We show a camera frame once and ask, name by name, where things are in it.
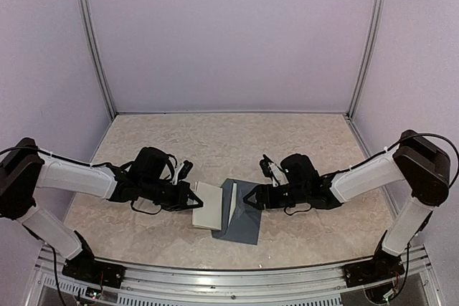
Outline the brown ornate certificate paper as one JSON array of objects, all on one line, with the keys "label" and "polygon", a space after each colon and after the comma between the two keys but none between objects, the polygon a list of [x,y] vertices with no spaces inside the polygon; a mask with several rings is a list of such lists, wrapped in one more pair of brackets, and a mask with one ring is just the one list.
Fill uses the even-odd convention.
[{"label": "brown ornate certificate paper", "polygon": [[220,231],[222,229],[222,188],[196,182],[194,192],[203,206],[193,210],[192,226],[199,229]]}]

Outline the cream letter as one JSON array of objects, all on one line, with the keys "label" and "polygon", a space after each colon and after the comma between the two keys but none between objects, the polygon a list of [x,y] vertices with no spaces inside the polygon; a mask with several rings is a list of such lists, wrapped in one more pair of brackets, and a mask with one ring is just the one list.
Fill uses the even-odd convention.
[{"label": "cream letter", "polygon": [[230,204],[229,204],[229,217],[228,217],[228,223],[227,223],[228,225],[231,224],[236,207],[237,207],[237,183],[234,182],[232,184],[232,192],[231,192]]}]

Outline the dark blue envelope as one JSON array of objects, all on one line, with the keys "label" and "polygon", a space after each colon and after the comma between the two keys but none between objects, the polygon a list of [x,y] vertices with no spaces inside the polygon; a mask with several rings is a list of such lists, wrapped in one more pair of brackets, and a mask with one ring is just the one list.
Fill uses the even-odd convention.
[{"label": "dark blue envelope", "polygon": [[[237,183],[237,207],[231,224],[228,225],[230,197],[232,184],[234,182]],[[243,197],[256,185],[256,183],[232,178],[227,178],[223,182],[221,185],[222,229],[220,231],[212,231],[213,239],[221,239],[228,242],[257,246],[262,212],[261,210],[254,209],[253,207],[245,204],[243,201]]]}]

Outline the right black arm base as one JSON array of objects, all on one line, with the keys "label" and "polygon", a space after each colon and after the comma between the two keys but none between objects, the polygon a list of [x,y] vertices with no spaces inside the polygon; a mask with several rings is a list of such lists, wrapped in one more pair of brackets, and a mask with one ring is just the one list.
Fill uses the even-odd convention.
[{"label": "right black arm base", "polygon": [[382,249],[386,233],[384,232],[371,259],[344,265],[343,272],[347,287],[367,285],[405,273],[401,255],[393,256]]}]

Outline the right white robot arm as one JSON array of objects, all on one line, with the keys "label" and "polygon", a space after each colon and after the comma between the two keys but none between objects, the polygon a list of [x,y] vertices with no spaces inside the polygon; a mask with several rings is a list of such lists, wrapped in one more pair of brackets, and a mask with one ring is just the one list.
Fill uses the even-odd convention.
[{"label": "right white robot arm", "polygon": [[367,274],[381,280],[395,266],[411,239],[426,226],[433,210],[449,196],[458,179],[452,174],[450,156],[431,142],[432,133],[404,131],[398,141],[361,163],[344,170],[319,174],[310,158],[299,153],[274,163],[260,161],[269,184],[255,186],[243,201],[259,210],[293,208],[308,204],[311,209],[331,210],[366,192],[397,181],[406,181],[411,194],[397,218],[384,233]]}]

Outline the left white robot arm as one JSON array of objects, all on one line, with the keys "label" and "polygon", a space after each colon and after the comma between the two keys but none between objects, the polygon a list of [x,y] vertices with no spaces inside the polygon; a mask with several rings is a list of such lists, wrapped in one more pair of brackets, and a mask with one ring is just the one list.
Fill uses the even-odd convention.
[{"label": "left white robot arm", "polygon": [[1,217],[19,222],[49,244],[84,280],[100,274],[100,264],[84,238],[37,205],[38,188],[55,188],[134,204],[151,201],[162,211],[199,209],[204,202],[185,181],[192,162],[144,147],[136,158],[115,166],[110,162],[84,163],[41,149],[31,138],[21,139],[1,152]]}]

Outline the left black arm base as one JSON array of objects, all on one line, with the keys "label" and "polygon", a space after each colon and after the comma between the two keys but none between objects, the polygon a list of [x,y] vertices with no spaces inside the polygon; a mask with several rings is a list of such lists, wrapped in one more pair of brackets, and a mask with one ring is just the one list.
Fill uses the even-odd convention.
[{"label": "left black arm base", "polygon": [[82,251],[73,259],[66,259],[62,274],[76,280],[120,289],[126,268],[120,264],[97,260],[87,243],[82,244]]}]

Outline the aluminium front rail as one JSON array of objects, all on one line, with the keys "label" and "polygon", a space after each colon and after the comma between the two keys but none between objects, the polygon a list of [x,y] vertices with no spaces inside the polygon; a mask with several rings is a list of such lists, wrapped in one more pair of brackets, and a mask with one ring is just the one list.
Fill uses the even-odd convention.
[{"label": "aluminium front rail", "polygon": [[[423,247],[402,255],[404,268],[371,282],[352,277],[366,258],[331,264],[203,270],[124,262],[101,284],[64,276],[64,260],[44,247],[25,305],[441,305]],[[119,279],[116,287],[109,284]]]}]

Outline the left aluminium corner post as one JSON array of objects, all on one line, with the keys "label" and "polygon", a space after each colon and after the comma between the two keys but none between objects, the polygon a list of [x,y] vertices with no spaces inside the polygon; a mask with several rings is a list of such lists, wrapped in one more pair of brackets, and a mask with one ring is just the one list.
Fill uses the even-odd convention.
[{"label": "left aluminium corner post", "polygon": [[105,76],[105,70],[103,67],[103,62],[101,59],[100,50],[95,35],[95,29],[90,13],[90,2],[89,0],[77,0],[77,2],[82,19],[83,30],[87,41],[87,48],[95,71],[95,77],[100,88],[103,103],[107,110],[108,116],[110,120],[113,121],[118,112],[116,110],[113,96],[110,91],[108,79]]}]

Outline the aluminium corner post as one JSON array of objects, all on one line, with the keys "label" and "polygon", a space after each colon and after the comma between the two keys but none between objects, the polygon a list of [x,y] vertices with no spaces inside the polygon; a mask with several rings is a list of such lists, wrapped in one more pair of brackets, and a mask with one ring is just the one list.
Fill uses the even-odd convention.
[{"label": "aluminium corner post", "polygon": [[352,122],[356,116],[359,102],[361,100],[361,96],[363,95],[364,85],[369,74],[372,55],[377,42],[377,35],[379,32],[383,8],[384,0],[374,0],[372,13],[370,16],[369,29],[366,35],[364,51],[359,65],[356,84],[354,85],[349,107],[346,112],[347,118],[350,122]]},{"label": "aluminium corner post", "polygon": [[95,77],[100,88],[103,103],[107,110],[108,116],[110,120],[113,121],[118,112],[116,110],[113,96],[110,91],[108,79],[105,76],[105,70],[103,67],[103,62],[101,59],[100,50],[95,35],[95,29],[90,13],[90,2],[89,0],[77,0],[77,2],[82,19],[83,30],[87,41],[87,48],[95,71]]}]

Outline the right aluminium corner post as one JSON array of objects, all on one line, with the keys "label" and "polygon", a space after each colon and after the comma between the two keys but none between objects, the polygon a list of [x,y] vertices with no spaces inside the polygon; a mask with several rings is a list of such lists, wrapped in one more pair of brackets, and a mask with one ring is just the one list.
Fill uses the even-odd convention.
[{"label": "right aluminium corner post", "polygon": [[374,0],[372,13],[370,16],[369,29],[366,35],[364,51],[359,65],[356,84],[354,85],[349,107],[346,112],[347,118],[350,122],[352,122],[356,116],[359,102],[361,100],[361,96],[363,95],[364,85],[369,74],[372,55],[377,42],[377,35],[379,32],[383,8],[384,0]]}]

